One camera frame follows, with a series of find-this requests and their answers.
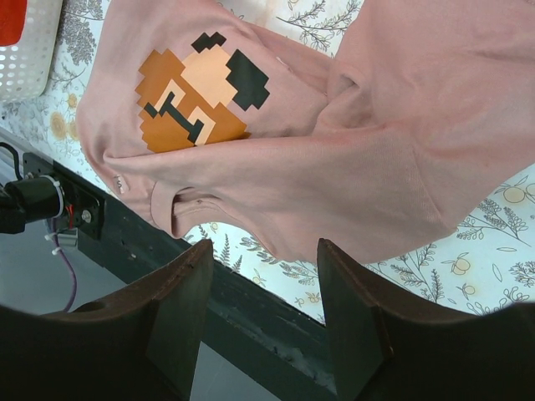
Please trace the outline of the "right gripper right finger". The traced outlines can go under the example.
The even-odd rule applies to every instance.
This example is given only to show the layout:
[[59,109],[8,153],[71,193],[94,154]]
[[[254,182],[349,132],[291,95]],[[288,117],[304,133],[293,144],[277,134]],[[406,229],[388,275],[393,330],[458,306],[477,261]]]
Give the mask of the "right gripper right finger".
[[339,399],[533,399],[532,303],[483,316],[443,307],[325,239],[317,263]]

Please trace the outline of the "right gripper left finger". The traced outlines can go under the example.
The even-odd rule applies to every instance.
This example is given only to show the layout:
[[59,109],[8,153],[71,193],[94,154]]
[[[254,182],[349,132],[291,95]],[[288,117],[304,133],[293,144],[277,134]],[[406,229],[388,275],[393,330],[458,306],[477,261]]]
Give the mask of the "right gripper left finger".
[[88,400],[187,400],[213,273],[202,240],[128,286],[39,320],[40,357]]

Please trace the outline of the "dusty pink graphic t-shirt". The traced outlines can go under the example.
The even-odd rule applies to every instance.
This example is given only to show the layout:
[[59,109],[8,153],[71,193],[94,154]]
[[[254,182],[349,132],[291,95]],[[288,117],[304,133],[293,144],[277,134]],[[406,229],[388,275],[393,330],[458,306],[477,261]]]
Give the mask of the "dusty pink graphic t-shirt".
[[531,1],[367,1],[328,57],[214,1],[113,1],[76,114],[100,179],[179,238],[362,263],[439,240],[534,161]]

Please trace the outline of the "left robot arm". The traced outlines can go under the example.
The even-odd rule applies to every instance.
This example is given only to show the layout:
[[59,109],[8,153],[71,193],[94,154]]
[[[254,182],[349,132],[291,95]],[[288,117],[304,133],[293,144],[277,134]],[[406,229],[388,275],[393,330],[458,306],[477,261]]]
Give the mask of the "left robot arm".
[[16,176],[15,181],[1,186],[1,232],[20,234],[36,221],[45,221],[51,232],[73,230],[75,202],[66,189],[67,181],[50,174],[24,177],[16,149],[6,142],[1,148],[12,155]]

